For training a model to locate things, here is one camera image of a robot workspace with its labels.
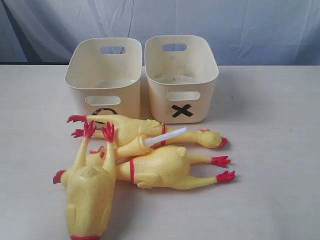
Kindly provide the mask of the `yellow rubber chicken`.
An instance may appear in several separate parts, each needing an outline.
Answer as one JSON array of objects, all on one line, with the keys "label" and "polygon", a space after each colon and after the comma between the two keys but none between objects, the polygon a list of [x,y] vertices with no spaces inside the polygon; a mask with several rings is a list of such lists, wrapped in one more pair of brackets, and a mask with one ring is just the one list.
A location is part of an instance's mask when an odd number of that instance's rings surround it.
[{"label": "yellow rubber chicken", "polygon": [[[165,124],[160,123],[153,119],[134,119],[123,115],[71,115],[68,117],[67,122],[91,122],[113,124],[115,126],[115,142],[118,147],[129,144],[136,137],[144,135],[148,138],[153,138],[161,134],[174,131],[173,128],[167,127]],[[173,143],[198,143],[205,148],[217,148],[227,144],[227,139],[221,137],[217,131],[209,129],[199,129],[197,131],[188,131],[182,135],[170,138],[156,146],[165,146]]]},{"label": "yellow rubber chicken", "polygon": [[173,188],[188,190],[216,183],[232,181],[234,171],[224,171],[213,177],[194,177],[190,166],[197,163],[212,164],[225,168],[227,156],[206,157],[187,154],[184,147],[167,145],[115,164],[115,158],[101,146],[85,158],[84,166],[76,171],[63,169],[53,177],[53,183],[61,183],[70,193],[83,192],[92,196],[109,196],[116,180],[137,185],[141,189]]}]

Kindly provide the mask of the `cream bin marked X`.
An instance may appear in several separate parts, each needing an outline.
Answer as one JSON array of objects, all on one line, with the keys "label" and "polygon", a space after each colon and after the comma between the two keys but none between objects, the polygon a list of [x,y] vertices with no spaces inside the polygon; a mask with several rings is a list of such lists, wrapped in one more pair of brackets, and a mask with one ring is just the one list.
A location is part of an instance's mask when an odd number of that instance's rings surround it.
[{"label": "cream bin marked X", "polygon": [[150,109],[165,124],[198,123],[208,114],[218,66],[208,42],[196,35],[161,35],[144,49]]}]

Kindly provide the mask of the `headless yellow rubber chicken body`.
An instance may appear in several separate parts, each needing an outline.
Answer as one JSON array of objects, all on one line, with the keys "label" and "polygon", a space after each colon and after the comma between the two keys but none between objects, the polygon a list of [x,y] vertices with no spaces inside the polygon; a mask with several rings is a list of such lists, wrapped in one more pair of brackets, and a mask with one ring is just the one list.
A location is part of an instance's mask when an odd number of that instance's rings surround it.
[{"label": "headless yellow rubber chicken body", "polygon": [[66,186],[65,217],[72,240],[98,240],[107,229],[116,183],[115,127],[102,129],[107,152],[102,166],[86,165],[86,152],[96,131],[93,122],[84,123],[84,136],[70,169]]}]

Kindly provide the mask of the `cream bin marked O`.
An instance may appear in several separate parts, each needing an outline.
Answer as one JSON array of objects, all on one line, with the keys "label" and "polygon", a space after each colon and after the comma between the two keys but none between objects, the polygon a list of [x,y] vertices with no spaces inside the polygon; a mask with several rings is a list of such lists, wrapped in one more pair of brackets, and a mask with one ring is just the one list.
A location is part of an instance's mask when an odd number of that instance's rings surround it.
[{"label": "cream bin marked O", "polygon": [[133,38],[81,42],[65,74],[79,115],[140,118],[142,58],[142,45]]}]

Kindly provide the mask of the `blue-grey backdrop curtain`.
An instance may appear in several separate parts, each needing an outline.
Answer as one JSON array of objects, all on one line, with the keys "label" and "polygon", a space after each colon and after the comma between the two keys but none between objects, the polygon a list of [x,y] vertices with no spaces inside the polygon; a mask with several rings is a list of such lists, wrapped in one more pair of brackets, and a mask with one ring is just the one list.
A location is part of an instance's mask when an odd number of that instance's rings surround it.
[{"label": "blue-grey backdrop curtain", "polygon": [[3,0],[3,63],[66,63],[87,39],[207,40],[219,65],[318,65],[317,0]]}]

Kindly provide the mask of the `broken chicken head with squeaker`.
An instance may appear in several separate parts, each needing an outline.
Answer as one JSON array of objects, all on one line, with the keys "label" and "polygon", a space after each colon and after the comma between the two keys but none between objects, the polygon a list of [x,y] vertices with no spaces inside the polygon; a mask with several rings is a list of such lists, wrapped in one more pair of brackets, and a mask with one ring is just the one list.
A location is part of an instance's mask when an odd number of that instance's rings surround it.
[{"label": "broken chicken head with squeaker", "polygon": [[[124,146],[116,147],[113,145],[111,148],[111,150],[114,152],[113,160],[118,161],[132,156],[147,154],[151,151],[153,145],[164,142],[171,138],[178,137],[182,134],[185,134],[187,131],[188,129],[183,127],[155,137],[146,137],[145,135],[140,135]],[[102,167],[107,158],[107,152],[108,148],[104,146],[101,146],[97,151],[91,150],[89,155],[87,155],[85,158],[86,165]]]}]

